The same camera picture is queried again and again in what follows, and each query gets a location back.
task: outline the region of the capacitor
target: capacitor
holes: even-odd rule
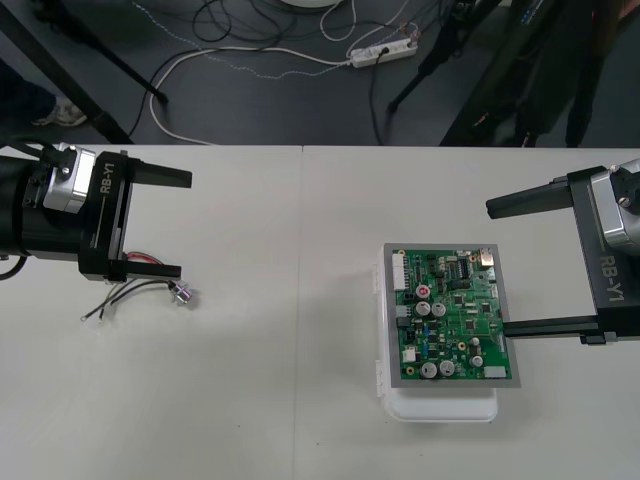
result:
[[[416,297],[421,300],[426,300],[429,298],[429,295],[431,295],[431,289],[429,287],[426,285],[418,285],[418,288],[416,288]]]
[[[474,367],[481,367],[482,364],[484,363],[484,360],[479,355],[476,355],[475,357],[471,357],[471,360],[469,360],[469,363]]]
[[[420,367],[420,375],[423,378],[434,378],[438,374],[438,367],[431,362],[427,362]]]
[[[426,317],[427,315],[429,315],[429,313],[431,313],[431,305],[429,305],[427,302],[418,302],[418,304],[416,305],[416,313],[421,317]]]
[[[440,362],[440,373],[443,377],[450,377],[456,371],[456,366],[451,360]]]
[[[444,304],[440,302],[434,303],[431,307],[431,313],[436,318],[444,317],[444,314],[447,313],[447,307],[445,307]]]

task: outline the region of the power strip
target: power strip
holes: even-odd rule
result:
[[[413,43],[411,39],[396,40],[395,42],[383,43],[368,48],[358,48],[351,51],[351,65],[356,68],[368,67],[376,63],[380,52],[388,48],[389,53],[385,53],[380,57],[378,63],[386,63],[400,58],[412,57],[418,51],[418,44]]]

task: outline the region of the person's leg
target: person's leg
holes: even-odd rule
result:
[[[47,117],[55,105],[53,94],[27,82],[0,59],[0,118],[32,122]]]

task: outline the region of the small metal component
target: small metal component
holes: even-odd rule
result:
[[[423,378],[434,378],[438,375],[438,367],[434,363],[427,362],[420,367],[420,375]]]
[[[193,297],[193,293],[189,290],[189,286],[183,283],[173,283],[170,292],[173,295],[173,301],[175,301],[178,306],[186,305]]]
[[[431,289],[426,285],[418,285],[418,288],[416,288],[416,297],[421,300],[426,300],[427,298],[429,298],[430,294]]]
[[[440,362],[439,370],[443,377],[450,377],[456,371],[456,366],[451,360],[443,360]]]
[[[493,260],[493,253],[489,248],[480,249],[480,264],[483,267],[493,267],[495,262]]]
[[[431,313],[436,318],[444,317],[445,313],[447,313],[447,307],[445,307],[444,304],[440,302],[434,303],[431,306]]]
[[[484,360],[482,359],[482,357],[476,355],[475,357],[471,357],[469,363],[474,367],[481,367],[484,364]]]
[[[431,305],[427,302],[418,302],[416,305],[416,313],[421,317],[426,317],[431,313]]]

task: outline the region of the white table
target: white table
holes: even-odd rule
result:
[[[135,187],[127,247],[182,265],[200,304],[148,293],[83,325],[106,287],[73,264],[0,285],[0,478],[637,476],[633,342],[517,340],[523,387],[493,424],[387,417],[370,267],[385,242],[495,242],[513,320],[591,314],[572,212],[491,221],[484,202],[639,151],[129,150],[194,172]]]

